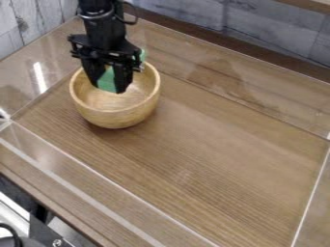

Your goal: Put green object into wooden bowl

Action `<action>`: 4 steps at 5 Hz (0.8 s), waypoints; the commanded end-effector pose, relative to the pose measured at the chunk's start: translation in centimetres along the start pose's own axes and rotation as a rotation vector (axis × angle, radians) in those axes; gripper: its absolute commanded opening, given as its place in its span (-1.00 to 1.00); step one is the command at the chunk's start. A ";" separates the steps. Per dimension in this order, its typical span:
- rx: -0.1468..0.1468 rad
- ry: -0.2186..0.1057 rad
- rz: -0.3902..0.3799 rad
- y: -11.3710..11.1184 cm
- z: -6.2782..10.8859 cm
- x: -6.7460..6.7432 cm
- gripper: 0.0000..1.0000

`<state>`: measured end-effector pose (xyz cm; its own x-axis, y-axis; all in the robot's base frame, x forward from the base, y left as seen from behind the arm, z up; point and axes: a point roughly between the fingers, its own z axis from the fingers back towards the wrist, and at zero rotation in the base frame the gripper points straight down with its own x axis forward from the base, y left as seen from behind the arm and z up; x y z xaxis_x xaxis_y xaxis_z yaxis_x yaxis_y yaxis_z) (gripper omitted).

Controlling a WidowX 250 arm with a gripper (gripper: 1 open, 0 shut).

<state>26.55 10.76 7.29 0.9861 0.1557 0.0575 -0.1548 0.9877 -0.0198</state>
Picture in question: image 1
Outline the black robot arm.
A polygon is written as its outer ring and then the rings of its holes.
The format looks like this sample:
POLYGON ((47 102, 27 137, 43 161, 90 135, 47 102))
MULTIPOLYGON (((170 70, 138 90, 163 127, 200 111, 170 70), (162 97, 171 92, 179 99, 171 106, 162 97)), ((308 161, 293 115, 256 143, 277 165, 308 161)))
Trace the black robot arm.
POLYGON ((82 61, 93 85, 103 91, 123 94, 133 83, 134 73, 143 68, 143 50, 127 39, 126 0, 79 0, 78 16, 85 34, 69 36, 71 54, 82 61))

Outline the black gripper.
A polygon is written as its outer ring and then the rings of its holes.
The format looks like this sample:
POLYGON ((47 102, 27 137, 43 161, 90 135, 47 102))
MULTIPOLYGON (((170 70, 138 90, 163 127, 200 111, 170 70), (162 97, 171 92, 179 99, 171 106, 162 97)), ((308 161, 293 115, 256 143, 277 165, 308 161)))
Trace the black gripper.
MULTIPOLYGON (((89 79, 97 87, 106 66, 141 49, 127 39, 127 26, 137 24, 138 16, 134 20, 126 20, 123 6, 81 6, 78 15, 86 33, 69 36, 71 54, 82 61, 89 79)), ((133 82, 134 68, 131 65, 115 64, 113 69, 115 92, 122 94, 133 82)))

